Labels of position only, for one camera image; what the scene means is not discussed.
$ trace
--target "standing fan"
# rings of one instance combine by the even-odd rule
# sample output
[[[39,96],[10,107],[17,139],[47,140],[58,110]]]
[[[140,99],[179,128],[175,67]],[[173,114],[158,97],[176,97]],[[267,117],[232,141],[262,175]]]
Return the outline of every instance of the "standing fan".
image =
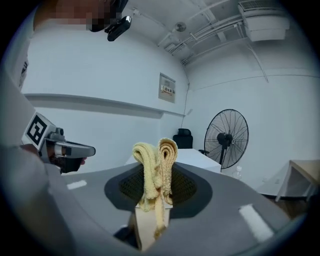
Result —
[[[234,109],[218,113],[206,130],[206,156],[219,162],[221,169],[235,165],[244,155],[249,141],[246,119]]]

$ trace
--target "water bottle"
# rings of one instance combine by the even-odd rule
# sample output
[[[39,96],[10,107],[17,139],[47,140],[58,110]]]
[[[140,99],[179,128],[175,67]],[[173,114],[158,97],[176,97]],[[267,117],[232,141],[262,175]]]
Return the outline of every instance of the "water bottle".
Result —
[[[242,171],[242,167],[238,166],[236,168],[236,171],[232,174],[232,177],[237,179],[237,180],[241,180],[241,178],[242,178],[241,171]]]

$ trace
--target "towel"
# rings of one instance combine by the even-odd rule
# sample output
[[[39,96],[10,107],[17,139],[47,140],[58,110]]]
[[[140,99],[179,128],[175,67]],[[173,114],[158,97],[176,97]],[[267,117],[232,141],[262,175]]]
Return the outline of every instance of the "towel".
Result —
[[[144,168],[144,193],[139,202],[144,212],[155,209],[158,189],[162,186],[162,177],[159,173],[159,157],[157,149],[148,143],[137,143],[133,146],[133,157]]]
[[[166,229],[164,201],[169,205],[173,204],[171,177],[177,156],[177,144],[168,138],[161,139],[157,148],[147,143],[133,146],[133,157],[144,167],[144,193],[139,207],[144,212],[155,210],[155,239]]]

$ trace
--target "air conditioner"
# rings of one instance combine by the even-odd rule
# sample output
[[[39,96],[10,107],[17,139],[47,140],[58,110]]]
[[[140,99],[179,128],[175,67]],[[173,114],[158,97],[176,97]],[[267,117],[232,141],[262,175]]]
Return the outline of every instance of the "air conditioner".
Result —
[[[240,1],[238,9],[243,18],[245,32],[251,41],[285,39],[290,21],[277,1]]]

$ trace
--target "rolled towel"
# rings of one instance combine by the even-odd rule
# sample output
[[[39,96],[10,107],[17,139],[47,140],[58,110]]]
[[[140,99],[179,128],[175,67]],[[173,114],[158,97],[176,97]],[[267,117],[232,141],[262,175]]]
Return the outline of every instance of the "rolled towel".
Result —
[[[160,187],[160,195],[155,200],[155,219],[156,219],[156,230],[154,238],[158,239],[166,229],[165,226],[165,205],[164,200],[167,204],[172,205],[171,191],[171,177],[172,177],[172,166],[175,163],[178,156],[177,144],[169,139],[163,138],[158,144],[158,157],[160,159],[159,173],[162,177],[162,186]]]
[[[172,166],[178,157],[177,144],[168,138],[163,138],[159,141],[158,145],[158,157],[160,159],[160,175],[162,176],[162,194],[167,204],[172,205],[172,199],[170,198],[171,192],[171,177]]]

